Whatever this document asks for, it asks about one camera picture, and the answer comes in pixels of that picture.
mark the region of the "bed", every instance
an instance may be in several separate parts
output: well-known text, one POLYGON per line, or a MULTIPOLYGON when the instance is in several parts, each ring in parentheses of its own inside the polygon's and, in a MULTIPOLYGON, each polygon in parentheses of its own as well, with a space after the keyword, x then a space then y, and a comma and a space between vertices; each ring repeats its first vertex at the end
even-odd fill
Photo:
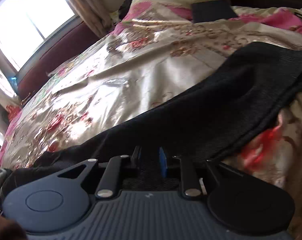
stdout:
MULTIPOLYGON (((302 49, 296 26, 284 30, 257 22, 282 13, 279 7, 300 16, 302 0, 231 0, 238 15, 258 19, 193 25, 191 4, 204 1, 133 0, 112 33, 59 68, 12 120, 0 167, 28 168, 46 151, 84 143, 194 86, 253 41, 302 49), (198 43, 191 42, 193 34, 198 43)), ((263 169, 245 165, 259 136, 225 162, 285 188, 296 201, 290 230, 302 239, 302 92, 278 120, 281 133, 263 169)))

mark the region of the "bright window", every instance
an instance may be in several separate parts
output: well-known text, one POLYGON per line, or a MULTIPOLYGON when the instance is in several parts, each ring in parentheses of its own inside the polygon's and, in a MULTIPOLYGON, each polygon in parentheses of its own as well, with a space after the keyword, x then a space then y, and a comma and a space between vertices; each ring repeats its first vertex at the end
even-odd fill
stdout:
POLYGON ((73 16, 65 0, 5 0, 0 5, 0 48, 18 71, 73 16))

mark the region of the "ribbed panel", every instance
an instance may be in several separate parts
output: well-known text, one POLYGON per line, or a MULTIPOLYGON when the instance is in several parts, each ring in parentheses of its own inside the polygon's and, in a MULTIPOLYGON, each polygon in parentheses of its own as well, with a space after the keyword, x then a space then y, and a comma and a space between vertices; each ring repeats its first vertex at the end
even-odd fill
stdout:
POLYGON ((91 214, 70 230, 29 240, 290 240, 286 232, 241 236, 217 224, 201 202, 182 199, 176 191, 123 191, 99 201, 91 214))

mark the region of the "beige curtain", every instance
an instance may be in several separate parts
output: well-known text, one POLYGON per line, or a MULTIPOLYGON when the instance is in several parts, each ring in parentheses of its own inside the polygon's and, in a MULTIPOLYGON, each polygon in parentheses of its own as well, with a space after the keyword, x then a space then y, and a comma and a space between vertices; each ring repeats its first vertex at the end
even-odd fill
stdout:
POLYGON ((101 0, 68 0, 86 25, 99 37, 111 27, 111 18, 101 0))

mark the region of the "silver rivet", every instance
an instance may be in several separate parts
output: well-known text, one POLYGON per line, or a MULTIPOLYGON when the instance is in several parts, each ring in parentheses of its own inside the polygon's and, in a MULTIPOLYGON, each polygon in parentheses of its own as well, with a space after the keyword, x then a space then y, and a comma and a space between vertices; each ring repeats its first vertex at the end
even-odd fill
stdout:
POLYGON ((201 194, 201 191, 196 188, 189 188, 184 193, 189 197, 197 197, 201 194))
POLYGON ((99 197, 111 197, 113 195, 113 191, 109 189, 101 189, 97 192, 99 197))

